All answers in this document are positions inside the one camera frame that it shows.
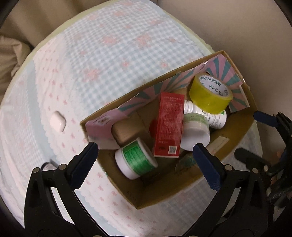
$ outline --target red box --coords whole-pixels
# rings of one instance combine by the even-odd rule
[[[178,158],[183,129],[184,102],[184,95],[161,93],[154,156]]]

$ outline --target bed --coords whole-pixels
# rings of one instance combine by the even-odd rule
[[[71,18],[39,43],[0,106],[0,196],[17,222],[24,227],[32,169],[44,162],[68,163],[86,146],[81,120],[153,78],[213,52],[148,0],[107,1]],[[66,118],[62,133],[49,125],[54,111]],[[256,124],[238,146],[262,155]],[[232,154],[224,162],[244,169]],[[63,217],[71,221],[53,192]],[[110,235],[179,236],[215,192],[201,178],[164,202],[136,210],[96,162],[76,194]]]

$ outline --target white container with green label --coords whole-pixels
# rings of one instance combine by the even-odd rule
[[[118,149],[114,155],[120,171],[130,180],[137,179],[157,167],[152,152],[140,138]]]
[[[210,114],[203,111],[198,106],[196,106],[192,101],[185,100],[184,114],[197,113],[201,114],[207,120],[211,128],[221,129],[226,123],[227,114],[226,111],[222,111],[220,114]]]
[[[210,142],[209,125],[201,114],[188,113],[183,116],[183,128],[180,147],[192,151],[194,145],[202,143],[205,147]]]

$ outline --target qr code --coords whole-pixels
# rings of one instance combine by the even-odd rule
[[[168,154],[169,155],[176,154],[176,148],[177,148],[177,146],[169,146],[169,148],[168,148]]]

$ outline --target piece of tape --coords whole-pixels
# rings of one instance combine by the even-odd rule
[[[231,101],[232,92],[219,79],[207,73],[199,73],[193,80],[190,98],[200,109],[211,114],[219,114]]]

